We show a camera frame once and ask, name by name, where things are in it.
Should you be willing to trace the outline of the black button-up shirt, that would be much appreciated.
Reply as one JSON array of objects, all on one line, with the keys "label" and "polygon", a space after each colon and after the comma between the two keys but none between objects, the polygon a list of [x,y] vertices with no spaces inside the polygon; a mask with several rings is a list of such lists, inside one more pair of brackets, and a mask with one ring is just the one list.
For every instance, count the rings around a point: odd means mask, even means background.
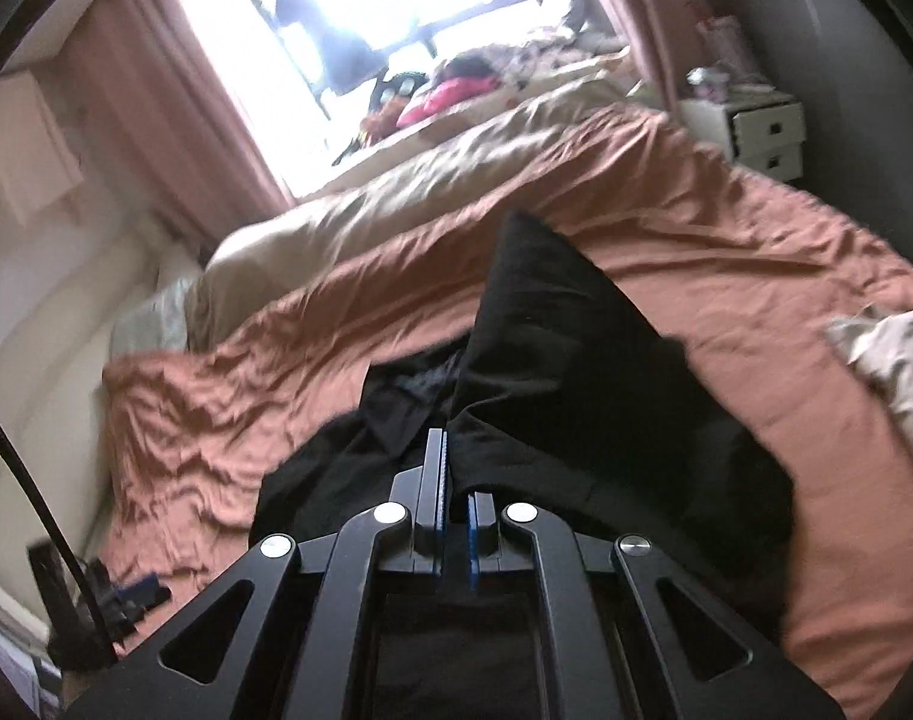
[{"label": "black button-up shirt", "polygon": [[250,538],[294,564],[274,606],[284,715],[326,715],[326,569],[340,528],[447,434],[442,580],[391,595],[363,718],[544,718],[528,598],[472,582],[468,499],[577,535],[619,718],[837,707],[782,655],[793,484],[601,270],[531,216],[500,232],[474,327],[370,369],[355,410],[262,480]]}]

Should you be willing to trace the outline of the brown bed blanket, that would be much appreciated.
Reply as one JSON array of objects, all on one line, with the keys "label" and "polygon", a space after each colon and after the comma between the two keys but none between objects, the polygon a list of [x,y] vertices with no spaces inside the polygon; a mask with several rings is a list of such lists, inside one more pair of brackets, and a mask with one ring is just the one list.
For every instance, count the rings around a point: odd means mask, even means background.
[{"label": "brown bed blanket", "polygon": [[463,333],[511,210],[616,281],[787,468],[800,531],[783,640],[852,718],[913,658],[913,460],[826,323],[913,309],[913,266],[808,193],[731,167],[664,115],[612,106],[461,210],[323,277],[228,289],[225,340],[104,369],[115,510],[101,555],[178,601],[243,553],[261,479],[357,403],[376,361]]}]

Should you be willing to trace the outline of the cream padded headboard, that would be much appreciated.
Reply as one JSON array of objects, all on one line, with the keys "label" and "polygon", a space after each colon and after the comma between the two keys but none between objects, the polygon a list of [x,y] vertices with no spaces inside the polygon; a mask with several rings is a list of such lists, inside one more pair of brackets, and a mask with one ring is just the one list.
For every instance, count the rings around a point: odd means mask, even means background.
[{"label": "cream padded headboard", "polygon": [[202,268],[177,242],[124,232],[65,278],[0,348],[0,423],[77,556],[97,554],[113,507],[101,374],[122,322]]}]

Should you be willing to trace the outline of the light green pillow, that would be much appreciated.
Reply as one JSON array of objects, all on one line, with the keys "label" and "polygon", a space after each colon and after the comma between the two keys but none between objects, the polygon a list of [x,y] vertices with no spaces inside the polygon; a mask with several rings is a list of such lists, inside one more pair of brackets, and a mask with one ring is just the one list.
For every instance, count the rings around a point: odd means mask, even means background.
[{"label": "light green pillow", "polygon": [[188,344],[186,298],[194,281],[178,278],[119,317],[109,337],[109,357],[150,351],[184,351]]}]

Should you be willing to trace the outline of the beige duvet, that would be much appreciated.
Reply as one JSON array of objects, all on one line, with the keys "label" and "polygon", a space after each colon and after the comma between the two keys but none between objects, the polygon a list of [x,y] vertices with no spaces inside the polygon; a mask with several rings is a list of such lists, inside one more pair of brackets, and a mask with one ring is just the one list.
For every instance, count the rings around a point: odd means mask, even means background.
[{"label": "beige duvet", "polygon": [[189,351],[344,332],[396,289],[419,286],[404,260],[422,226],[513,181],[583,122],[653,109],[600,71],[479,124],[464,112],[443,117],[440,145],[388,146],[340,177],[333,193],[232,232],[186,301]]}]

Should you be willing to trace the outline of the cream folded sheet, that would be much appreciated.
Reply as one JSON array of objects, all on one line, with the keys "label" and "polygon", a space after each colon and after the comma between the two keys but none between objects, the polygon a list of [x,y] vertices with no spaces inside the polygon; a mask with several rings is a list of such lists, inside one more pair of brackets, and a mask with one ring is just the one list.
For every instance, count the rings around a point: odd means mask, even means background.
[{"label": "cream folded sheet", "polygon": [[913,310],[866,309],[837,317],[826,338],[847,366],[878,390],[913,454]]}]

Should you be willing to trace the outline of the pink cushion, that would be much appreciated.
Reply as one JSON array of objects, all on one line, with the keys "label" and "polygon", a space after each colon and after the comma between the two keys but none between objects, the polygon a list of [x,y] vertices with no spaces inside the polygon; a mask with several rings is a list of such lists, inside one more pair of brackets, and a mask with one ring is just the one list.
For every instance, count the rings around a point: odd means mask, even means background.
[{"label": "pink cushion", "polygon": [[446,82],[427,91],[425,94],[417,94],[414,99],[403,109],[403,112],[397,117],[397,128],[406,128],[419,122],[430,119],[443,110],[450,109],[459,103],[469,101],[469,99],[484,96],[500,88],[500,80],[497,76],[486,76],[486,78],[471,78],[470,76],[458,76],[451,78]]}]

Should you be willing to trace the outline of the black plush toy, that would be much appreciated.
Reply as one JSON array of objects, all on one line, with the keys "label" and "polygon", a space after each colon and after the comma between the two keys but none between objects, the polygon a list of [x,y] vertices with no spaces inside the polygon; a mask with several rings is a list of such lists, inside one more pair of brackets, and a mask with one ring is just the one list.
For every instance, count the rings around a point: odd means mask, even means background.
[{"label": "black plush toy", "polygon": [[383,109],[394,98],[411,99],[428,82],[430,78],[422,71],[401,71],[391,76],[383,73],[370,94],[369,111]]}]

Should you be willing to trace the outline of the white bedside cabinet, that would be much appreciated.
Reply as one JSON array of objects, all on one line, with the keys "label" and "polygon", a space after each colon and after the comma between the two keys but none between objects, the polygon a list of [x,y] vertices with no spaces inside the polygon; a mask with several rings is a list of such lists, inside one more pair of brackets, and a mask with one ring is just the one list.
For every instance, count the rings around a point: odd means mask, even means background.
[{"label": "white bedside cabinet", "polygon": [[726,161],[776,181],[803,177],[803,104],[787,93],[733,93],[726,103],[684,99],[681,122],[697,142],[717,145]]}]

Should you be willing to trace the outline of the cream hanging cloth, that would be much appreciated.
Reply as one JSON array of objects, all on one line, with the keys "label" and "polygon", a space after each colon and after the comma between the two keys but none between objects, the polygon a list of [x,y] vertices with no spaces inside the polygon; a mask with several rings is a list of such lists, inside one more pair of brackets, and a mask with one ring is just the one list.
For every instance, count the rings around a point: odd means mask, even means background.
[{"label": "cream hanging cloth", "polygon": [[85,184],[56,115],[31,71],[0,78],[0,197],[20,226]]}]

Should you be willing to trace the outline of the hanging dark trousers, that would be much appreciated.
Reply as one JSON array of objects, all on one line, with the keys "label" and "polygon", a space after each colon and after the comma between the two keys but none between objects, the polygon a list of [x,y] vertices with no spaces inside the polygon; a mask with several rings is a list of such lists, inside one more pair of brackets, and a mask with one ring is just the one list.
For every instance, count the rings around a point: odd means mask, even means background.
[{"label": "hanging dark trousers", "polygon": [[316,96],[326,89],[342,96],[370,80],[383,80],[388,73],[385,55],[355,32],[334,26],[316,0],[251,0],[251,4],[277,36],[294,25],[307,34],[319,62],[319,78],[312,83]]}]

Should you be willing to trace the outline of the pink left curtain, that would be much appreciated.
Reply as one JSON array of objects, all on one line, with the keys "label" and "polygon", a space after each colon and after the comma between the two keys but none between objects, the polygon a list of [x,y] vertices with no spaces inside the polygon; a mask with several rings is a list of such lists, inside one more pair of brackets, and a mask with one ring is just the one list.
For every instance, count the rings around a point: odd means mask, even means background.
[{"label": "pink left curtain", "polygon": [[214,247],[292,206],[181,0],[93,0],[59,62],[155,213],[185,238]]}]

